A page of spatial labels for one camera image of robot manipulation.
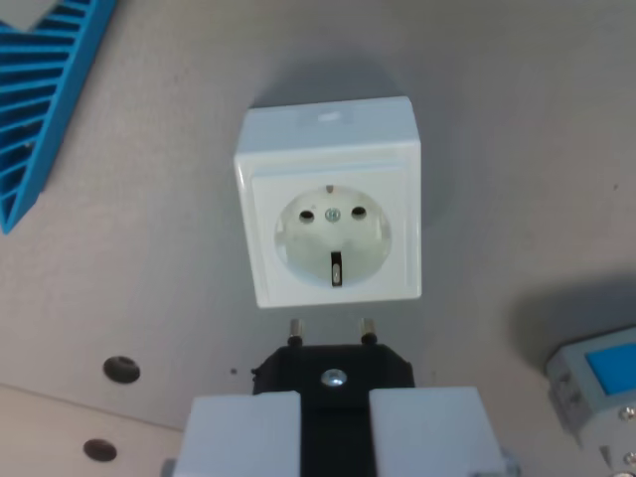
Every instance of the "socket hole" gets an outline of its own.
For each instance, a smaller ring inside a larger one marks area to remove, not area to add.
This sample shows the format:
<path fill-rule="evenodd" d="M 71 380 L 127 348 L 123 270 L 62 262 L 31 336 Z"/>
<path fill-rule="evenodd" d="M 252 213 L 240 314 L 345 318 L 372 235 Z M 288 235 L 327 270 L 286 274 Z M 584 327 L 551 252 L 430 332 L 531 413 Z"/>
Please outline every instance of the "socket hole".
<path fill-rule="evenodd" d="M 312 222 L 314 222 L 314 213 L 311 211 L 302 211 L 300 213 L 300 216 L 298 216 L 300 219 L 300 222 L 302 222 L 303 224 L 311 224 Z"/>
<path fill-rule="evenodd" d="M 354 210 L 351 211 L 351 217 L 353 217 L 357 221 L 362 220 L 366 216 L 367 216 L 367 209 L 365 209 L 364 207 L 354 207 Z"/>
<path fill-rule="evenodd" d="M 103 363 L 103 373 L 121 385 L 134 383 L 141 376 L 139 366 L 126 356 L 113 356 Z"/>
<path fill-rule="evenodd" d="M 117 448 L 104 439 L 87 440 L 83 445 L 83 453 L 97 462 L 110 462 L 117 457 Z"/>

